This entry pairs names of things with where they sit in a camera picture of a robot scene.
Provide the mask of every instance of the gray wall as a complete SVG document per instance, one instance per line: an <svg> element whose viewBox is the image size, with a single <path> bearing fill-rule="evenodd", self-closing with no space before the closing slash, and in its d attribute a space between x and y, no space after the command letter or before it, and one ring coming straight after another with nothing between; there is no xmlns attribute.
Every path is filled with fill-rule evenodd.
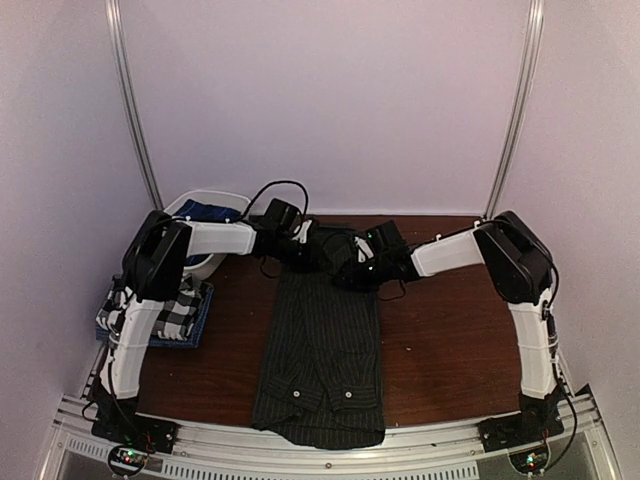
<svg viewBox="0 0 640 480"><path fill-rule="evenodd" d="M0 465L31 478L93 316L149 203L127 131L104 2L2 2Z"/></svg>
<svg viewBox="0 0 640 480"><path fill-rule="evenodd" d="M640 458L640 6L547 2L503 209L554 253L561 347L590 382L626 478Z"/></svg>
<svg viewBox="0 0 640 480"><path fill-rule="evenodd" d="M529 2L123 2L165 200L304 181L311 209L480 213Z"/></svg>

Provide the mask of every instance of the robotic arm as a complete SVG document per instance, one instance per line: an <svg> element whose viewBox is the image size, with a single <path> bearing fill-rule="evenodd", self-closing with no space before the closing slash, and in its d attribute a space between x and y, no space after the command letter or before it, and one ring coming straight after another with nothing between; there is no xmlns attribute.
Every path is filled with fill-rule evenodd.
<svg viewBox="0 0 640 480"><path fill-rule="evenodd" d="M561 387L556 381L557 335L551 314L553 261L548 249L513 212L411 249L395 223L355 240L358 255L334 277L337 286L376 290L390 280L410 282L468 265L484 264L516 327L522 381L521 413L480 425L486 451L537 442L562 433L556 420Z"/></svg>
<svg viewBox="0 0 640 480"><path fill-rule="evenodd" d="M177 426L135 415L139 378L153 325L168 300L176 298L185 259L192 255L233 253L270 256L295 271L318 270L321 246L307 241L314 222L292 231L300 211L272 200L256 223L199 223L151 212L122 261L122 281L130 298L109 336L105 365L93 398L98 405L92 433L139 450L170 453Z"/></svg>

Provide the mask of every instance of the white plastic basket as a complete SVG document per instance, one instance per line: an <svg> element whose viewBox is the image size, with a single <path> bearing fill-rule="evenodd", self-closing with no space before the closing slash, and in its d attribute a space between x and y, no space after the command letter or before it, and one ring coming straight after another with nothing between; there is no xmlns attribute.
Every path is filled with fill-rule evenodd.
<svg viewBox="0 0 640 480"><path fill-rule="evenodd" d="M247 197L235 193L217 192L215 190L193 190L180 195L174 202L167 206L164 211L173 215L187 200L193 200L206 205L233 208L239 212L244 212L250 202ZM185 266L184 273L185 275L190 273L200 280L205 280L215 272L216 268L218 268L222 260L224 260L224 257L226 257L226 255L209 255L202 263Z"/></svg>

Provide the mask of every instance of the wooden table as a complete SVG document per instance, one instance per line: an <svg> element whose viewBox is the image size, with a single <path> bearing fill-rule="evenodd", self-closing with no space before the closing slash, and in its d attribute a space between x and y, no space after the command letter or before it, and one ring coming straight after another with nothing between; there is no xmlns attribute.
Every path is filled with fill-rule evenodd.
<svg viewBox="0 0 640 480"><path fill-rule="evenodd" d="M365 229L390 217L321 217ZM409 243L468 227L470 217L396 217ZM276 262L267 268L278 269ZM249 426L278 281L259 261L229 256L211 277L209 319L197 350L149 349L141 413ZM399 293L386 285L381 297ZM381 302L385 417L389 426L495 415L518 409L520 363L506 304L482 266L407 285Z"/></svg>

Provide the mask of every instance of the wire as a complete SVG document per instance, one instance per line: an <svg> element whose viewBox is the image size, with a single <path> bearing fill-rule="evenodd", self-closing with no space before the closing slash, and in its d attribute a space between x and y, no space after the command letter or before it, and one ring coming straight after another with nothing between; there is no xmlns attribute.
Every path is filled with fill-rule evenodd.
<svg viewBox="0 0 640 480"><path fill-rule="evenodd" d="M87 410L89 408L91 408L91 405L93 405L94 403L96 403L96 402L92 401L92 402L87 403L84 407L82 407L81 415L82 415L82 418L84 418L87 422L96 423L98 421L96 419L87 418L87 416L85 415L87 413Z"/></svg>
<svg viewBox="0 0 640 480"><path fill-rule="evenodd" d="M405 284L402 280L398 280L398 285L400 285L400 289L402 290L402 293L400 295L396 295L395 297L391 298L380 298L380 295L378 295L378 300L380 300L381 302L392 302L393 300L400 300L401 298L404 298L404 296L407 294L407 288L405 287Z"/></svg>
<svg viewBox="0 0 640 480"><path fill-rule="evenodd" d="M578 414L576 413L576 408L573 406L573 402L571 401L571 398L569 397L569 395L564 389L564 386L560 382L560 378L558 376L558 369L556 368L555 363L553 365L553 378L555 378L556 383L558 384L558 386L560 387L560 391L562 392L562 396L567 401L567 405L569 405L569 408L571 409L571 414L573 415L573 431L571 432L571 437L569 437L569 442L564 447L564 450L562 451L562 453L558 455L558 458L556 458L551 465L545 467L544 469L545 473L551 470L553 467L555 467L560 462L560 460L562 460L562 458L567 454L567 452L571 448L571 445L573 444L573 441L576 438L576 434L578 433Z"/></svg>
<svg viewBox="0 0 640 480"><path fill-rule="evenodd" d="M553 263L553 260L551 258L547 258L547 260L551 263L551 270L553 270L553 276L555 277L555 287L553 289L553 293L551 294L551 299L549 300L548 305L548 307L551 308L551 305L553 305L553 302L558 295L558 290L560 290L560 273L558 272L558 267L556 267L555 263Z"/></svg>
<svg viewBox="0 0 640 480"><path fill-rule="evenodd" d="M260 263L260 273L264 275L266 278L268 278L269 280L275 280L276 278L279 278L280 274L272 275L265 271L264 269L265 263L267 263L267 257L262 257L262 262Z"/></svg>
<svg viewBox="0 0 640 480"><path fill-rule="evenodd" d="M543 435L543 442L544 442L544 446L547 449L547 462L545 464L545 471L546 471L546 465L549 465L549 463L551 462L551 445L549 445L549 429L546 429L544 431L544 435Z"/></svg>
<svg viewBox="0 0 640 480"><path fill-rule="evenodd" d="M244 209L244 212L242 212L239 217L231 220L230 223L237 223L237 222L240 222L240 221L244 220L245 218L247 218L249 216L249 212L253 208L254 204L258 201L260 196L264 192L266 192L269 188L271 188L271 187L273 187L275 185L295 185L295 186L299 187L300 190L302 190L302 193L304 194L304 208L302 210L302 214L301 214L302 216L301 216L301 221L300 221L300 223L302 224L302 222L304 222L305 218L307 217L307 210L309 208L309 192L307 192L307 189L305 188L305 186L302 183L297 182L296 180L275 180L273 182L267 183L264 187L262 187L260 190L258 190L258 193L256 193L254 195L254 197L249 202L249 205L247 205L247 208Z"/></svg>

